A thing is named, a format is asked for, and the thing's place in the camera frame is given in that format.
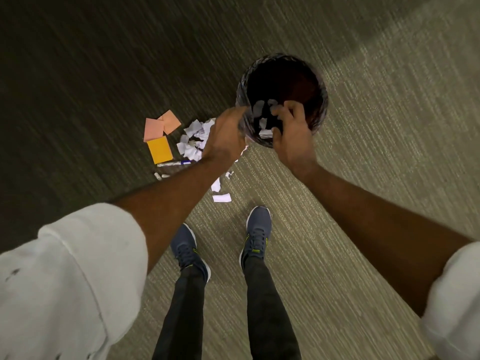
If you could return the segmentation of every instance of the shoe sole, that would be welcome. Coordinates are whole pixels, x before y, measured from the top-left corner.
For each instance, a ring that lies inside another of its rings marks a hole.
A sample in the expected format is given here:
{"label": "shoe sole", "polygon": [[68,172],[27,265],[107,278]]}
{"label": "shoe sole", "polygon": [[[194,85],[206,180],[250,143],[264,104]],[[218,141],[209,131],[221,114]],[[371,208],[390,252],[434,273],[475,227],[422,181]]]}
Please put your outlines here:
{"label": "shoe sole", "polygon": [[[248,228],[248,220],[250,220],[250,216],[252,215],[252,212],[253,212],[253,211],[255,210],[255,208],[257,208],[257,207],[265,207],[265,206],[255,206],[255,207],[252,208],[252,210],[250,211],[250,213],[249,213],[249,215],[248,215],[248,217],[247,217],[247,221],[246,221],[246,223],[245,223],[245,229]],[[268,209],[268,207],[265,207],[265,208],[267,209],[268,214],[270,215],[270,219],[272,219],[272,212],[270,212],[270,210]],[[240,255],[239,255],[239,257],[238,257],[238,264],[240,265],[240,269],[242,268],[242,253],[243,253],[243,248],[242,248],[242,250],[240,251]]]}
{"label": "shoe sole", "polygon": [[[195,241],[195,246],[197,246],[197,238],[195,237],[195,234],[194,232],[192,231],[192,229],[189,227],[189,225],[187,225],[186,223],[184,223],[184,225],[187,227],[187,229],[190,231],[191,235],[193,236],[193,241]],[[207,283],[208,281],[210,280],[210,277],[212,276],[212,271],[210,270],[210,267],[208,266],[207,262],[205,260],[202,259],[202,257],[200,257],[201,261],[203,262],[203,264],[205,264],[206,268],[207,268],[207,273],[208,273],[208,279],[207,279]]]}

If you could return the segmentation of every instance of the pen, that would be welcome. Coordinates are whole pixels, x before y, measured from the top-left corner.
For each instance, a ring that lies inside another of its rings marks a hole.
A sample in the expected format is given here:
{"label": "pen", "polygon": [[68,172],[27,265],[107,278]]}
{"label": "pen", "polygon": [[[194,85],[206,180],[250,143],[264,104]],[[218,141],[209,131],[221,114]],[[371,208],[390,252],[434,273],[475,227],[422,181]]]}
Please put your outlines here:
{"label": "pen", "polygon": [[157,167],[169,167],[169,166],[183,166],[185,164],[192,163],[191,160],[179,160],[178,162],[171,162],[171,163],[159,163]]}

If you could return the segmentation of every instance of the sneaker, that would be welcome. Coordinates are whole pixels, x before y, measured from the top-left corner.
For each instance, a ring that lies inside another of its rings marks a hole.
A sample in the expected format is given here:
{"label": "sneaker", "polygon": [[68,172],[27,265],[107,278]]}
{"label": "sneaker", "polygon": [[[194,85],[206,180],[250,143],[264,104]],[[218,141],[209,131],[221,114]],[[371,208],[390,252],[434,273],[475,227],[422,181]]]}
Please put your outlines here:
{"label": "sneaker", "polygon": [[247,218],[247,237],[238,262],[242,271],[250,256],[263,259],[267,250],[268,238],[272,232],[272,216],[267,207],[256,206]]}
{"label": "sneaker", "polygon": [[183,223],[178,229],[177,233],[173,237],[170,243],[173,255],[178,260],[178,266],[180,271],[189,267],[196,266],[203,273],[205,283],[210,280],[212,272],[197,251],[197,239],[194,232],[188,227],[186,223]]}

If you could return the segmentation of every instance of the trash can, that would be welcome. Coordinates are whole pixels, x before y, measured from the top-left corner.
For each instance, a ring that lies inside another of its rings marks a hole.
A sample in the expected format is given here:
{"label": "trash can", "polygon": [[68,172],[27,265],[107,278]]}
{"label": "trash can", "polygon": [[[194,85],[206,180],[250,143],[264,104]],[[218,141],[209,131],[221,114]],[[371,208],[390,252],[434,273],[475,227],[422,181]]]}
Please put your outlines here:
{"label": "trash can", "polygon": [[259,136],[260,120],[266,119],[266,127],[276,126],[282,131],[282,121],[270,113],[272,104],[285,101],[301,102],[305,119],[312,134],[315,134],[327,115],[328,95],[320,74],[309,63],[283,53],[266,55],[256,60],[243,74],[237,88],[237,106],[261,108],[254,114],[249,108],[243,115],[240,128],[254,142],[273,147],[272,138]]}

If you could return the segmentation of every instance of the person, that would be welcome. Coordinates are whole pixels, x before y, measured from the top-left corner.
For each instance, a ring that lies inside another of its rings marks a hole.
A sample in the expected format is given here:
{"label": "person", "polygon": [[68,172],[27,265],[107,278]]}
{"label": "person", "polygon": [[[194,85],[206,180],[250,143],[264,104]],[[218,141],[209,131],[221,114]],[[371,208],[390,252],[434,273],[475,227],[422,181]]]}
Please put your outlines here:
{"label": "person", "polygon": [[[37,239],[0,255],[0,359],[105,359],[140,309],[147,273],[170,245],[180,266],[154,359],[199,359],[210,270],[184,224],[245,147],[245,108],[216,120],[203,158],[112,204],[47,224]],[[303,106],[273,112],[279,160],[318,199],[405,302],[444,360],[480,359],[480,243],[333,175],[316,160]],[[239,261],[247,282],[254,359],[298,359],[297,340],[263,258],[267,208],[247,219]]]}

